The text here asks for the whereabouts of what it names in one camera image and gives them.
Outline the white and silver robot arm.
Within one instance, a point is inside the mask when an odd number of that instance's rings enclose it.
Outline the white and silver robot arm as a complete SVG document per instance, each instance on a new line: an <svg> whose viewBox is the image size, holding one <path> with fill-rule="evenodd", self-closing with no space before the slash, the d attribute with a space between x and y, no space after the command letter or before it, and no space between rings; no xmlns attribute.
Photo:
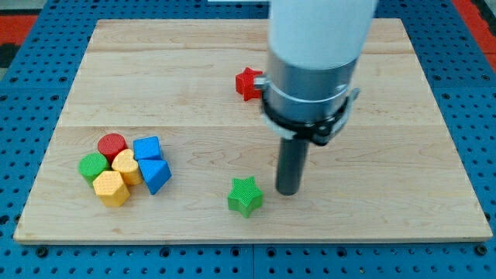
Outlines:
<svg viewBox="0 0 496 279"><path fill-rule="evenodd" d="M377 0L273 0L267 104L295 122L320 122L343 106Z"/></svg>

